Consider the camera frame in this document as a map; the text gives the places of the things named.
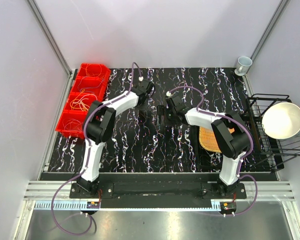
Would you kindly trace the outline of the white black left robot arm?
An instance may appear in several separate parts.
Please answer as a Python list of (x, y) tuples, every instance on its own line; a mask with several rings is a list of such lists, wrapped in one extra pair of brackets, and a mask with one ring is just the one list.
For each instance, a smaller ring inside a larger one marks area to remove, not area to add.
[(96, 100), (90, 105), (82, 126), (85, 138), (83, 166), (76, 179), (85, 197), (93, 198), (98, 193), (102, 151), (113, 135), (116, 117), (143, 105), (154, 89), (151, 81), (142, 80), (137, 87), (131, 87), (113, 99), (104, 102)]

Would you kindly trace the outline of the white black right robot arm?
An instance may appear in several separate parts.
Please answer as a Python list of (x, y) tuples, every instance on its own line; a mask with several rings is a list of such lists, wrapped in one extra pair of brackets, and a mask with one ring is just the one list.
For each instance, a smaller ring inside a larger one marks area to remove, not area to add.
[(157, 123), (178, 126), (188, 125), (205, 129), (213, 140), (208, 141), (208, 150), (213, 151), (216, 143), (222, 154), (222, 166), (215, 190), (222, 198), (234, 194), (240, 183), (243, 158), (248, 156), (254, 142), (241, 116), (235, 112), (211, 112), (187, 105), (179, 96), (169, 96), (165, 105), (156, 107)]

